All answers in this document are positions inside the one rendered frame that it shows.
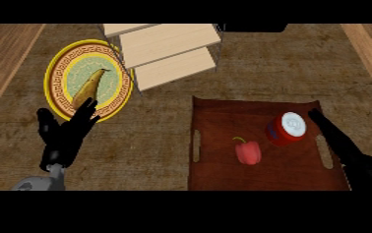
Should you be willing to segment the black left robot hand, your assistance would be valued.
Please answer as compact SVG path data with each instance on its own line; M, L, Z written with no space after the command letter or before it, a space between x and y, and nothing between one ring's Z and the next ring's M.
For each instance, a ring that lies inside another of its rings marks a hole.
M41 168L51 172L51 168L60 164L69 168L74 162L85 137L88 136L101 117L94 117L98 101L89 97L79 107L72 119L58 124L57 119L46 108L38 111L39 133L46 143Z

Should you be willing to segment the red bell pepper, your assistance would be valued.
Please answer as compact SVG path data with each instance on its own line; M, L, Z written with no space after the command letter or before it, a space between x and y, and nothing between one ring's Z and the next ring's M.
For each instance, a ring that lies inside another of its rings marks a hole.
M259 142L249 142L243 137L234 137L232 139L238 141L238 144L235 145L238 161L246 165L256 165L262 161Z

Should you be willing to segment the black appliance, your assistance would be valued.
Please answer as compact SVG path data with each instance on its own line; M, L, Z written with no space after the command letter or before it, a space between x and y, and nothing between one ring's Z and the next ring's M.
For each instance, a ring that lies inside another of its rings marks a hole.
M227 24L229 32L283 32L287 24Z

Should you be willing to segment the yellow banana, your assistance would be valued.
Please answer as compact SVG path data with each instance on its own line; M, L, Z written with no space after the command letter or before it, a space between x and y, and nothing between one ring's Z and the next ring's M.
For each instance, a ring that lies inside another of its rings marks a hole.
M88 98L92 98L92 100L97 100L101 79L107 72L108 72L108 69L100 69L86 80L79 92L76 93L73 97L72 105L74 109L80 108Z

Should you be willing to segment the yellow patterned plate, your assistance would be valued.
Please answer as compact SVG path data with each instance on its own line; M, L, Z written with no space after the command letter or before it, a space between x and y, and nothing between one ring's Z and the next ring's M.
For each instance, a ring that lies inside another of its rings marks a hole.
M73 99L89 84L98 105L94 116L104 122L125 108L135 89L135 70L126 70L116 56L120 48L100 39L69 44L55 54L45 75L46 101L54 112L70 120L76 107Z

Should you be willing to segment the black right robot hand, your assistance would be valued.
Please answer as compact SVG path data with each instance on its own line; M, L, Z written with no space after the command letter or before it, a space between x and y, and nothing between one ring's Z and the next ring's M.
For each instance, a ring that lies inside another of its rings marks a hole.
M336 127L318 108L309 111L318 124L328 146L336 153L355 192L372 192L372 156L367 155L349 135Z

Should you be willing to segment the brown wooden tray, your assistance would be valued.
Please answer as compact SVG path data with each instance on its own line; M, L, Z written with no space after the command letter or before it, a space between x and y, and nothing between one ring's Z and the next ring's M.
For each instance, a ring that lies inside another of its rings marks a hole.
M196 97L191 133L201 145L191 148L190 185L193 190L346 191L339 159L325 168L318 146L321 129L308 123L306 137L289 146L271 143L265 128L277 115L293 111L302 116L320 109L309 103L215 100ZM243 164L235 154L235 138L258 142L262 160Z

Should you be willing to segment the red can with white lid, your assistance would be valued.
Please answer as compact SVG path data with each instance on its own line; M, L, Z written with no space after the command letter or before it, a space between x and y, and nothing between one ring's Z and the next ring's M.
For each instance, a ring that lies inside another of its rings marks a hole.
M277 146L289 146L299 142L308 133L308 124L296 112L283 112L277 115L265 128L266 137Z

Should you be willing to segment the pale wooden tiered shelf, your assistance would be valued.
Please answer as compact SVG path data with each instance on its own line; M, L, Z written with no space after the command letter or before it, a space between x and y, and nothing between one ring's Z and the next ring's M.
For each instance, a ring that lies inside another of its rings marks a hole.
M139 91L218 67L209 47L222 42L213 24L104 24L105 40L120 39L120 61L135 71Z

